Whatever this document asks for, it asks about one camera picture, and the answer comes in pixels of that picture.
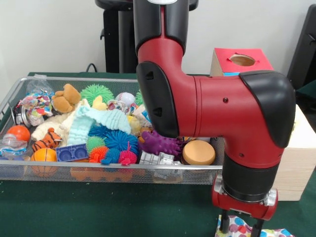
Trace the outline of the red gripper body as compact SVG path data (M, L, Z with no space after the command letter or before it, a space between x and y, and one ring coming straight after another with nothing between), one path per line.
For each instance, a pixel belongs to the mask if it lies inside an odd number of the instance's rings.
M278 203L277 189L271 189L268 196L260 202L239 201L229 195L220 194L214 189L211 191L211 197L213 205L220 209L242 212L262 220L270 220L272 218Z

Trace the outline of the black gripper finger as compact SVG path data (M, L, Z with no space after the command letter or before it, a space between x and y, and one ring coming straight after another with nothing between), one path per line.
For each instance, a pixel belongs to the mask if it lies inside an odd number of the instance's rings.
M250 236L251 237L260 237L263 224L264 224L264 220L257 219L257 222L252 227Z
M228 216L228 211L225 209L222 209L221 214L221 222L220 222L220 232L226 234L229 231L229 225L230 225L230 219Z

